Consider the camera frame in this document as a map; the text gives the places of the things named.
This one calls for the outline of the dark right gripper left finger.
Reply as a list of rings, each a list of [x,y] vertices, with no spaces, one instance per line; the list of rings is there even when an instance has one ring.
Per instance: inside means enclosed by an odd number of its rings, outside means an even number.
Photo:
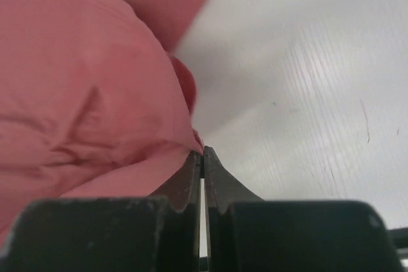
[[[201,155],[191,152],[182,167],[155,192],[160,209],[156,271],[198,271],[200,251]]]

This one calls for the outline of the red polo shirt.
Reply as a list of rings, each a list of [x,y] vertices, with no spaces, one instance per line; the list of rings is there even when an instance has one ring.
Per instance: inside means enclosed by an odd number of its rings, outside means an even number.
[[[1,0],[1,237],[42,198],[144,196],[203,145],[174,49],[206,0]]]

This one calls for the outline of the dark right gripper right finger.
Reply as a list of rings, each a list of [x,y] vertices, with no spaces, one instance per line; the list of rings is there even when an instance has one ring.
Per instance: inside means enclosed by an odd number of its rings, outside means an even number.
[[[203,179],[208,270],[236,271],[237,255],[230,206],[262,199],[226,170],[212,147],[204,149]]]

